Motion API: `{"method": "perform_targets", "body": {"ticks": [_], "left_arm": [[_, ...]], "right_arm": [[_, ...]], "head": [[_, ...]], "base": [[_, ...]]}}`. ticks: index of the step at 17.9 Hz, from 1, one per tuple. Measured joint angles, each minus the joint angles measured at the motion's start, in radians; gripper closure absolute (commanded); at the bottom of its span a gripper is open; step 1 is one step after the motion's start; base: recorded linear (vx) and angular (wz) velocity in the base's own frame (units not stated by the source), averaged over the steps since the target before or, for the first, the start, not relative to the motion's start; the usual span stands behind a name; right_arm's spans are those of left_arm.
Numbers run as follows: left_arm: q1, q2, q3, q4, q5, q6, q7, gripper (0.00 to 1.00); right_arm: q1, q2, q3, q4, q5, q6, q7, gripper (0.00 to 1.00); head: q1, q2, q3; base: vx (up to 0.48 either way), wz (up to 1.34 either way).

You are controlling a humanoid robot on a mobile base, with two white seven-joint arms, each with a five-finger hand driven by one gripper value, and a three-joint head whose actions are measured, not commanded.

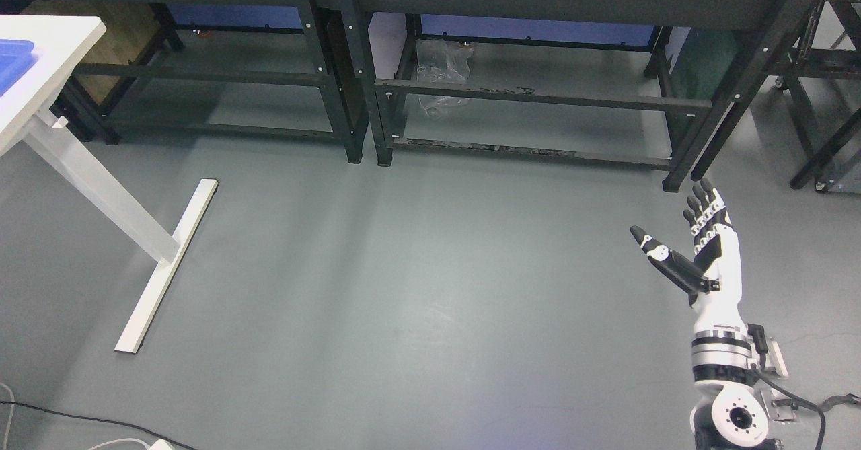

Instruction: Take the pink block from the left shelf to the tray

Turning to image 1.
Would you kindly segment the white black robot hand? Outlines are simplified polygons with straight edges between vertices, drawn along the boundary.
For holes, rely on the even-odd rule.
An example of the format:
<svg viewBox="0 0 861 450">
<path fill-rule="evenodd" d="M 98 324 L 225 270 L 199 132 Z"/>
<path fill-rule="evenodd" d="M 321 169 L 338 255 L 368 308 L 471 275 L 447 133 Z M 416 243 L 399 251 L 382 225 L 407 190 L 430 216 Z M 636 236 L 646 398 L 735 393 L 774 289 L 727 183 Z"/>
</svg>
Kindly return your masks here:
<svg viewBox="0 0 861 450">
<path fill-rule="evenodd" d="M 630 233 L 648 261 L 687 294 L 697 315 L 694 333 L 710 330 L 744 332 L 738 305 L 743 294 L 739 236 L 728 206 L 707 178 L 692 187 L 683 217 L 693 238 L 693 260 L 668 248 L 641 227 Z"/>
</svg>

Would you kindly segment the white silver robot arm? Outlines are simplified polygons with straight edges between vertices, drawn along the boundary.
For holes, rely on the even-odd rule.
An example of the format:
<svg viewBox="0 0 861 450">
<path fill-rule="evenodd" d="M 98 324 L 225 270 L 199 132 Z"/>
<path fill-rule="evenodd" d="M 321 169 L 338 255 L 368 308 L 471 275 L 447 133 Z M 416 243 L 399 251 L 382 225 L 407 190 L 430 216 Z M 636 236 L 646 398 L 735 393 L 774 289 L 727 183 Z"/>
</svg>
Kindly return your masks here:
<svg viewBox="0 0 861 450">
<path fill-rule="evenodd" d="M 767 412 L 754 395 L 759 377 L 751 364 L 766 354 L 765 328 L 759 324 L 748 325 L 746 334 L 728 328 L 695 333 L 692 373 L 702 395 L 689 417 L 695 448 L 784 448 L 769 437 Z"/>
</svg>

